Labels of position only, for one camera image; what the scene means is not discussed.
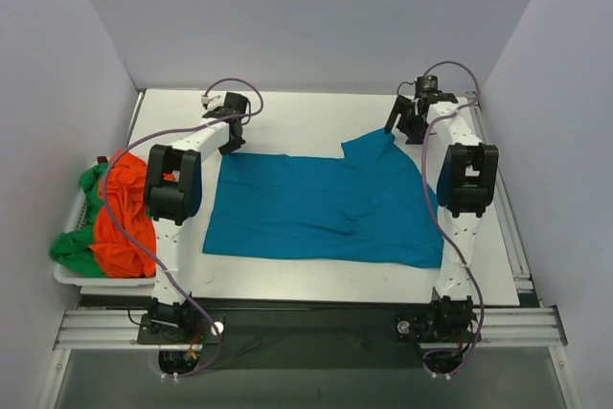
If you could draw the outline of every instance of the white panel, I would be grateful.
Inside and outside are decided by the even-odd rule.
[[[586,408],[613,400],[612,32],[611,0],[533,0],[485,88],[536,289],[560,307]]]
[[[136,99],[88,0],[0,0],[0,395],[34,407],[75,293],[47,255],[79,174],[125,141]]]
[[[530,0],[91,0],[141,87],[390,94],[433,62],[485,79]],[[471,89],[441,70],[448,90]]]

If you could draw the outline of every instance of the clothing pile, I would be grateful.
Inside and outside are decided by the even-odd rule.
[[[50,256],[87,278],[153,277],[155,261],[127,240],[102,204],[102,176],[107,167],[107,163],[99,163],[80,177],[85,193],[85,224],[59,235]],[[155,232],[144,202],[146,174],[143,160],[125,154],[109,174],[107,195],[119,222],[155,254]]]

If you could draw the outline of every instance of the wire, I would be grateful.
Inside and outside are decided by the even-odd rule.
[[[139,328],[142,326],[142,324],[138,323],[137,321],[135,321],[132,318],[132,311],[130,309],[130,306],[127,306],[127,319],[130,320],[130,323],[132,323],[133,325],[138,326]]]
[[[472,340],[469,342],[469,344],[467,344],[467,345],[470,345],[470,348],[465,351],[464,359],[462,360],[462,362],[453,371],[450,371],[450,372],[445,373],[445,374],[437,373],[436,371],[428,368],[426,363],[425,363],[425,360],[426,360],[426,358],[429,355],[432,355],[432,354],[437,353],[437,352],[443,352],[446,349],[443,349],[443,350],[431,350],[431,351],[425,352],[423,354],[423,356],[422,356],[422,359],[424,361],[423,365],[424,365],[424,367],[426,368],[427,371],[433,372],[434,373],[433,374],[434,377],[447,378],[448,376],[452,376],[452,375],[458,373],[465,366],[465,364],[468,361],[468,359],[474,353],[475,347],[477,346],[477,343],[479,342],[479,337],[481,335],[481,329],[483,328],[483,323],[484,323],[485,316],[486,316],[486,306],[485,306],[485,302],[484,302],[484,298],[483,298],[483,293],[481,291],[481,287],[477,283],[477,280],[475,279],[475,276],[472,273],[472,270],[468,266],[468,264],[466,262],[466,257],[462,253],[462,250],[460,249],[460,247],[456,244],[456,242],[447,234],[447,232],[439,224],[439,221],[437,220],[437,215],[434,212],[434,207],[432,206],[432,200],[430,199],[430,193],[429,193],[429,190],[428,190],[426,160],[427,160],[428,144],[429,144],[429,141],[430,141],[430,134],[432,132],[432,129],[434,128],[434,125],[436,125],[438,122],[441,122],[443,120],[448,120],[448,119],[455,118],[462,109],[466,109],[467,107],[471,107],[471,106],[477,104],[479,102],[479,98],[481,97],[481,87],[479,86],[479,82],[477,81],[477,78],[475,77],[474,73],[467,66],[463,65],[461,62],[453,61],[453,60],[446,60],[446,61],[437,62],[436,64],[433,64],[432,66],[430,66],[423,74],[425,76],[427,76],[433,69],[435,69],[435,68],[437,68],[439,66],[442,66],[444,64],[453,64],[455,66],[459,66],[459,67],[463,68],[465,71],[468,72],[468,74],[472,78],[472,81],[473,81],[473,83],[475,85],[475,98],[474,98],[474,100],[472,102],[469,102],[467,104],[459,105],[457,107],[457,109],[453,113],[451,113],[449,115],[442,115],[441,117],[437,117],[436,119],[434,119],[430,123],[430,125],[428,125],[428,128],[425,130],[425,136],[424,136],[424,140],[423,140],[423,149],[421,150],[421,186],[423,188],[423,195],[425,197],[425,203],[426,203],[426,206],[428,208],[428,213],[430,214],[430,218],[432,219],[432,222],[434,222],[434,224],[436,225],[437,229],[441,233],[441,236],[444,238],[444,240],[447,241],[447,243],[449,243],[451,245],[451,247],[455,250],[455,252],[458,254],[458,258],[460,258],[460,261],[462,262],[462,265],[465,267],[466,274],[470,278],[470,282],[474,286],[475,292],[477,293],[477,298],[479,300],[479,321],[477,323],[477,329],[475,330],[474,334],[472,335]]]
[[[180,133],[192,133],[192,132],[196,132],[196,131],[200,131],[202,129],[208,128],[210,126],[219,124],[221,122],[227,122],[229,120],[234,120],[234,119],[241,119],[244,117],[253,117],[256,116],[258,114],[260,114],[263,109],[264,109],[264,99],[260,93],[260,91],[251,83],[249,83],[246,80],[243,79],[237,79],[237,78],[226,78],[226,79],[221,79],[216,81],[215,83],[211,84],[211,86],[209,86],[209,88],[207,88],[207,90],[204,93],[204,96],[209,96],[209,93],[211,92],[211,90],[213,90],[216,86],[218,86],[219,84],[225,82],[225,81],[237,81],[239,83],[242,83],[246,86],[248,86],[249,88],[251,88],[256,95],[258,96],[258,99],[260,100],[260,107],[258,108],[258,110],[256,112],[253,113],[248,113],[248,114],[234,114],[234,115],[228,115],[225,117],[220,117],[218,119],[215,119],[205,125],[199,125],[199,126],[194,126],[191,128],[171,128],[171,129],[164,129],[162,131],[157,131],[155,133],[151,133],[137,141],[134,141],[133,143],[131,143],[129,146],[127,146],[125,149],[121,150],[120,152],[117,153],[117,155],[115,155],[109,162],[108,167],[106,168],[106,171],[104,172],[104,175],[102,176],[102,203],[104,205],[104,208],[106,208],[106,211],[108,212],[108,216],[110,217],[111,221],[113,222],[113,224],[115,225],[115,227],[124,235],[124,237],[126,237],[128,239],[128,241],[130,241],[134,246],[136,246],[137,248],[139,248],[141,251],[143,251],[145,254],[147,254],[150,258],[152,258],[155,263],[157,263],[157,265],[162,269],[162,271],[164,272],[164,274],[166,275],[166,277],[169,279],[170,284],[172,284],[172,286],[177,290],[177,292],[179,292],[179,294],[181,294],[201,315],[202,317],[206,320],[206,322],[211,326],[211,328],[213,329],[213,331],[215,332],[216,336],[219,337],[219,340],[217,342],[217,347],[216,347],[216,353],[215,355],[210,358],[209,360],[207,360],[206,362],[204,362],[203,364],[200,364],[198,366],[196,366],[192,371],[189,371],[187,373],[184,373],[182,375],[179,376],[179,378],[184,378],[184,377],[190,377],[193,375],[197,375],[207,369],[209,369],[211,366],[213,366],[218,360],[219,357],[221,356],[221,348],[222,348],[222,336],[221,333],[219,332],[219,329],[217,328],[217,325],[215,324],[215,320],[211,317],[211,315],[203,308],[201,307],[198,302],[192,297],[190,296],[185,289],[183,289],[179,283],[174,279],[174,277],[172,276],[172,274],[169,272],[168,268],[166,267],[166,265],[160,261],[154,254],[152,254],[143,244],[141,244],[135,237],[133,237],[126,229],[125,227],[121,224],[121,222],[117,219],[117,217],[113,214],[113,210],[111,209],[111,207],[109,206],[108,203],[108,176],[109,173],[113,170],[113,168],[115,167],[115,165],[117,165],[117,162],[119,162],[121,160],[121,158],[126,155],[129,151],[133,150],[134,148],[138,147],[139,145],[141,145],[142,143],[145,143],[146,141],[149,141],[151,139],[157,138],[159,136],[164,136],[167,134],[180,134]]]
[[[397,90],[396,90],[396,94],[397,95],[400,94],[400,88],[402,88],[402,85],[415,85],[415,82],[414,81],[408,81],[408,80],[402,81],[400,83],[400,85],[398,86]]]

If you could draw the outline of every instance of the orange cloth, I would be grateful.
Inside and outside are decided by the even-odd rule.
[[[155,254],[155,231],[145,206],[147,164],[127,153],[113,167],[108,177],[108,202],[124,228],[151,253]],[[102,181],[98,194],[102,197]],[[153,277],[155,261],[130,243],[102,207],[94,224],[96,262],[109,278]]]

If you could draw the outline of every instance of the white basket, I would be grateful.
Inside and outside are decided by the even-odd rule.
[[[80,190],[64,232],[78,230],[85,224],[86,208],[85,192]],[[77,286],[133,287],[149,286],[155,283],[155,278],[84,278],[81,274],[57,262],[54,267],[54,278],[62,284]]]

